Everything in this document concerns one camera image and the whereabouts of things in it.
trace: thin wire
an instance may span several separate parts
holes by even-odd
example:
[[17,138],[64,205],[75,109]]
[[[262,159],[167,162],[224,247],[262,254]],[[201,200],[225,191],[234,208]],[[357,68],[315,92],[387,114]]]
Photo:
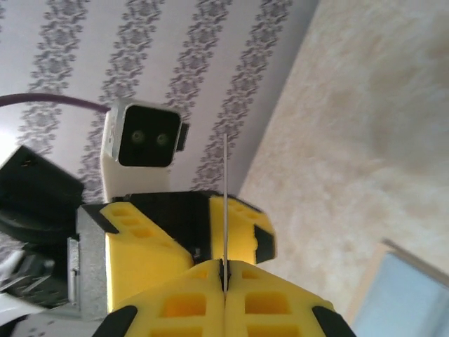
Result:
[[52,93],[14,93],[12,95],[0,96],[0,107],[27,102],[50,102],[73,105],[75,107],[82,107],[84,109],[95,110],[102,113],[107,113],[109,111],[109,108],[106,105]]
[[223,271],[224,271],[224,280],[223,280],[223,290],[224,295],[226,296],[227,292],[227,236],[228,236],[228,218],[227,218],[227,133],[224,134],[223,137],[223,203],[224,203],[224,219],[223,219]]

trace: yellow foam piece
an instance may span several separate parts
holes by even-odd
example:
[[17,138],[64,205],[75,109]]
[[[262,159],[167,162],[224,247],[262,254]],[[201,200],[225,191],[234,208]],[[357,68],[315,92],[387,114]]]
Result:
[[223,337],[225,299],[219,262],[208,260],[177,279],[128,298],[138,309],[127,337]]
[[225,337],[326,337],[312,308],[330,302],[245,262],[230,270]]
[[108,312],[193,266],[191,254],[131,203],[108,204],[100,212],[120,232],[105,235]]
[[[212,259],[223,258],[223,197],[212,196],[210,205],[210,240]],[[274,235],[272,223],[267,215],[235,199],[228,199],[228,258],[256,264],[257,240],[254,237],[254,224]]]

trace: metal rod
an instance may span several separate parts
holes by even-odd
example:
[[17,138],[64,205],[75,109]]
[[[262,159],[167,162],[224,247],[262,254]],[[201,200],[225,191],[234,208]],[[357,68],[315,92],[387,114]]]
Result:
[[227,292],[227,236],[228,236],[228,210],[227,210],[227,133],[224,134],[223,137],[223,205],[224,205],[224,218],[223,218],[223,271],[224,271],[224,279],[223,279],[223,288],[224,294]]

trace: camera lens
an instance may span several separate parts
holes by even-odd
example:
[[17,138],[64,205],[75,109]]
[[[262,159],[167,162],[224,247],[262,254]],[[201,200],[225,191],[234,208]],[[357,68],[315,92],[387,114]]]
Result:
[[168,143],[168,136],[165,133],[161,133],[159,136],[157,136],[156,143],[159,146],[167,145],[167,143]]
[[145,134],[141,130],[134,131],[131,140],[134,144],[142,144],[145,140]]

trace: white camera housing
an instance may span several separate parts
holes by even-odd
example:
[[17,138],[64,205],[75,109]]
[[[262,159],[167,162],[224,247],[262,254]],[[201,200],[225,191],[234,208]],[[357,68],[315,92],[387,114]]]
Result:
[[[115,197],[123,197],[131,193],[170,192],[170,171],[166,167],[124,166],[119,161],[119,152],[123,142],[123,126],[130,107],[138,105],[176,114],[180,119],[180,127],[175,144],[180,140],[182,118],[174,110],[131,99],[119,99],[107,113],[103,131],[100,153],[100,167],[105,202]],[[172,159],[176,151],[173,148]]]

